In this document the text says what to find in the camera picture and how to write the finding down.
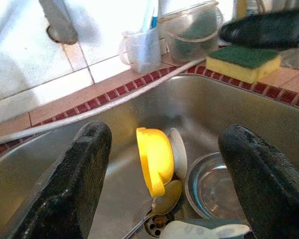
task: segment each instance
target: tile border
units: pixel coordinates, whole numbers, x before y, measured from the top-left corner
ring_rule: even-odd
[[[169,72],[175,70],[176,66],[163,68],[154,72],[151,72],[147,75],[144,75],[136,80],[130,81],[126,84],[123,84],[115,89],[112,89],[102,95],[99,95],[87,102],[84,102],[82,104],[77,105],[76,107],[69,109],[65,112],[59,113],[49,119],[46,119],[40,123],[37,123],[36,125],[33,125],[32,127],[47,124],[53,121],[58,121],[67,117],[75,116],[78,114],[81,114],[83,112],[89,111],[91,109],[97,108],[103,104],[106,104],[110,101],[115,100],[116,98],[123,96],[125,94],[128,94],[129,92],[135,91],[144,85],[147,85],[160,77],[168,74]],[[195,66],[191,67],[188,70],[184,71],[182,74],[187,75],[198,75],[198,76],[205,76],[211,80],[220,82],[222,84],[226,84],[247,92],[250,92],[252,94],[256,94],[265,98],[268,98],[270,100],[278,101],[280,103],[296,107],[299,109],[299,93],[293,92],[290,90],[278,88],[275,86],[270,86],[261,82],[255,82],[253,84],[248,84],[242,81],[239,81],[237,79],[230,78],[225,75],[221,75],[217,72],[210,71],[206,69],[205,66]],[[0,154],[4,153],[6,150],[8,150],[11,147],[17,146],[20,143],[31,139],[35,137],[36,135],[29,136],[26,138],[14,140],[8,143],[4,143],[0,145]]]

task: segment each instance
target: yellow sponge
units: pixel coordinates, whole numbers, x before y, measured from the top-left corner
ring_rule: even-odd
[[[278,51],[232,45],[210,53],[206,68],[252,84],[280,68],[280,63]]]

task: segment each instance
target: faucet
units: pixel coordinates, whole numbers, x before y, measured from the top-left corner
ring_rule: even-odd
[[[39,0],[50,25],[47,33],[56,42],[73,45],[78,41],[78,33],[67,17],[62,0]]]

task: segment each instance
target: metal spoon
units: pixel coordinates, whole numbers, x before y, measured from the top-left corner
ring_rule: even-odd
[[[165,195],[154,198],[152,209],[135,227],[133,227],[122,239],[128,239],[136,230],[150,217],[155,215],[165,215],[176,205],[181,194],[182,186],[179,180],[174,180],[166,184]]]

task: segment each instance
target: kitchen sink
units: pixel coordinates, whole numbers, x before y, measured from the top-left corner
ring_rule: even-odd
[[[137,127],[166,133],[171,127],[178,129],[190,165],[202,155],[219,151],[218,135],[225,127],[242,124],[278,147],[299,168],[298,108],[202,76],[180,75],[120,106],[30,139],[0,156],[0,230],[39,176],[92,120],[110,127],[113,143],[90,239],[119,239],[149,212],[151,197],[139,162]],[[199,218],[184,193],[168,216],[170,220]],[[153,238],[145,227],[136,238]]]

